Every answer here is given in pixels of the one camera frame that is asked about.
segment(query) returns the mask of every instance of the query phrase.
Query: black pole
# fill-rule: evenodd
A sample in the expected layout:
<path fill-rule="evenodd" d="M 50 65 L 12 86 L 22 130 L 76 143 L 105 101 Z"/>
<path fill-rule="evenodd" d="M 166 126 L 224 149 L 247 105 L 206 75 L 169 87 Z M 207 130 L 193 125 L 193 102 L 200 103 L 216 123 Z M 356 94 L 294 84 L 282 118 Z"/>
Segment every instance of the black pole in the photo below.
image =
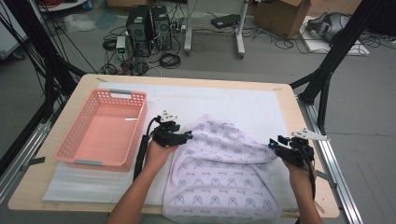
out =
<path fill-rule="evenodd" d="M 69 71 L 80 77 L 86 74 L 59 56 L 59 53 L 53 46 L 50 37 L 47 35 L 41 22 L 38 20 L 30 1 L 2 1 L 6 4 L 9 11 L 12 13 L 22 30 L 28 36 L 30 42 L 35 47 L 36 52 L 38 52 L 41 57 L 40 58 L 32 55 L 29 48 L 27 48 L 26 44 L 23 42 L 23 40 L 21 40 L 13 27 L 8 26 L 8 22 L 0 18 L 0 22 L 24 48 L 30 60 L 32 61 L 35 70 L 46 79 L 44 88 L 46 98 L 44 104 L 40 106 L 35 115 L 20 133 L 18 138 L 8 149 L 6 154 L 1 158 L 0 176 L 7 170 L 8 166 L 18 155 L 19 151 L 25 144 L 26 140 L 30 137 L 37 124 L 40 121 L 45 122 L 50 117 L 55 100 L 61 94 L 70 95 L 77 86 L 76 81 L 72 78 Z"/>
<path fill-rule="evenodd" d="M 335 40 L 320 67 L 314 73 L 290 84 L 291 87 L 295 89 L 308 83 L 305 90 L 298 95 L 299 99 L 307 105 L 312 105 L 315 98 L 321 92 L 318 126 L 322 134 L 326 134 L 324 123 L 332 74 L 341 61 L 347 56 L 350 49 L 361 36 L 361 33 L 385 1 L 386 0 L 362 0 L 342 33 Z"/>

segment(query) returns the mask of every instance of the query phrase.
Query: patterned cloth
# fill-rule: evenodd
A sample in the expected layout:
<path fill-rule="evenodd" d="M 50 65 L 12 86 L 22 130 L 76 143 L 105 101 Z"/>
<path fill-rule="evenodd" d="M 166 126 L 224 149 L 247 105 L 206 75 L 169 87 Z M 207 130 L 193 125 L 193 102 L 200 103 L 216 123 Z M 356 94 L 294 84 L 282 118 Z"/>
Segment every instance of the patterned cloth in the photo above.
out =
<path fill-rule="evenodd" d="M 242 223 L 275 219 L 264 144 L 229 122 L 205 115 L 191 124 L 193 138 L 175 152 L 163 198 L 163 215 L 179 223 Z"/>

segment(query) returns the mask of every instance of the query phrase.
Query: aluminum rail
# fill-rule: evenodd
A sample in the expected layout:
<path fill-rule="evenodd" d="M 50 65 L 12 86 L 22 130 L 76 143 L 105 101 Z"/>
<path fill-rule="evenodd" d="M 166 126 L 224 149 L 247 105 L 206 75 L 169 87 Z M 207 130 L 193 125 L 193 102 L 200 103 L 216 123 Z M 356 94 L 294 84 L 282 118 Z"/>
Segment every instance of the aluminum rail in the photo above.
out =
<path fill-rule="evenodd" d="M 299 101 L 300 109 L 305 113 L 307 125 L 310 125 L 311 131 L 315 133 L 320 133 L 320 128 L 318 126 L 318 112 L 313 105 L 306 105 L 305 103 Z M 327 168 L 327 175 L 331 187 L 338 197 L 339 203 L 342 205 L 343 210 L 346 215 L 346 219 L 351 224 L 361 224 L 363 223 L 361 219 L 361 214 L 359 213 L 358 207 L 352 198 L 352 195 L 347 186 L 347 182 L 344 179 L 344 175 L 341 171 L 338 161 L 335 158 L 334 152 L 332 151 L 332 146 L 328 141 L 314 141 L 317 147 L 317 152 L 322 161 L 324 161 L 324 166 Z"/>
<path fill-rule="evenodd" d="M 62 111 L 58 103 L 55 104 L 54 111 L 56 112 L 47 121 L 42 121 L 35 127 L 17 156 L 0 176 L 0 203 L 7 197 L 19 177 L 27 171 L 31 164 L 35 164 L 35 154 L 46 140 L 59 113 Z"/>

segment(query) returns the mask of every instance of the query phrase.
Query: computer tower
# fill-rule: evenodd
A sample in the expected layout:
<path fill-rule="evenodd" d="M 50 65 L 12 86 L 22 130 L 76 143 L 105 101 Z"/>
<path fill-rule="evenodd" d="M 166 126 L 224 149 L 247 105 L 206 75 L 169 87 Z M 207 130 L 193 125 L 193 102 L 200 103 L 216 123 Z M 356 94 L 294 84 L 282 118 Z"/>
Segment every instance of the computer tower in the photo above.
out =
<path fill-rule="evenodd" d="M 153 39 L 149 7 L 145 5 L 132 6 L 126 21 L 126 29 L 134 52 L 133 55 L 137 57 L 149 56 L 149 43 Z"/>
<path fill-rule="evenodd" d="M 152 22 L 154 26 L 154 38 L 157 49 L 171 49 L 171 29 L 168 12 L 165 6 L 151 8 Z"/>

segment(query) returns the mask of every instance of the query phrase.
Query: cardboard box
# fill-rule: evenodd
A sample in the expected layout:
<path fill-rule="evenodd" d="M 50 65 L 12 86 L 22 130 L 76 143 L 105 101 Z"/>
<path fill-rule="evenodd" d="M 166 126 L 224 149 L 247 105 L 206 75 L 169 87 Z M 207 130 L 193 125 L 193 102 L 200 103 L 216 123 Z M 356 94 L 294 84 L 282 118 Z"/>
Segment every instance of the cardboard box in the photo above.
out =
<path fill-rule="evenodd" d="M 249 16 L 254 16 L 254 13 L 256 12 L 256 6 L 253 2 L 254 0 L 248 0 L 248 5 L 247 5 L 247 15 Z"/>
<path fill-rule="evenodd" d="M 320 16 L 323 12 L 341 12 L 353 15 L 361 0 L 323 0 L 322 3 L 309 8 L 308 15 Z"/>
<path fill-rule="evenodd" d="M 277 0 L 274 3 L 259 3 L 254 15 L 254 24 L 276 35 L 292 38 L 303 25 L 312 6 L 322 0 Z"/>
<path fill-rule="evenodd" d="M 151 6 L 151 3 L 151 0 L 107 0 L 107 5 L 110 7 L 131 7 L 133 5 Z"/>

